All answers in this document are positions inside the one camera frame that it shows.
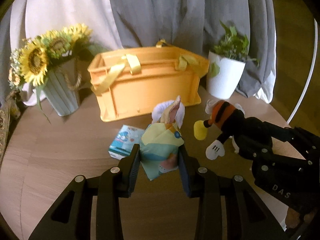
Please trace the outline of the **operator hand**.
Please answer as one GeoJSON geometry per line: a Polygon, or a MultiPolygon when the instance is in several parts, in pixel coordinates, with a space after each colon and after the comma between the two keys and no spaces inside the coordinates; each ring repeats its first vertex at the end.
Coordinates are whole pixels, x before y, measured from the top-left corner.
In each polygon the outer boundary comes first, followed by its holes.
{"type": "MultiPolygon", "coordinates": [[[[314,212],[305,215],[303,217],[303,222],[306,224],[309,224],[313,220],[314,216],[315,216],[314,212]]],[[[301,222],[300,214],[294,209],[289,207],[287,210],[286,218],[285,218],[286,228],[294,229],[298,226],[300,222],[301,222]]]]}

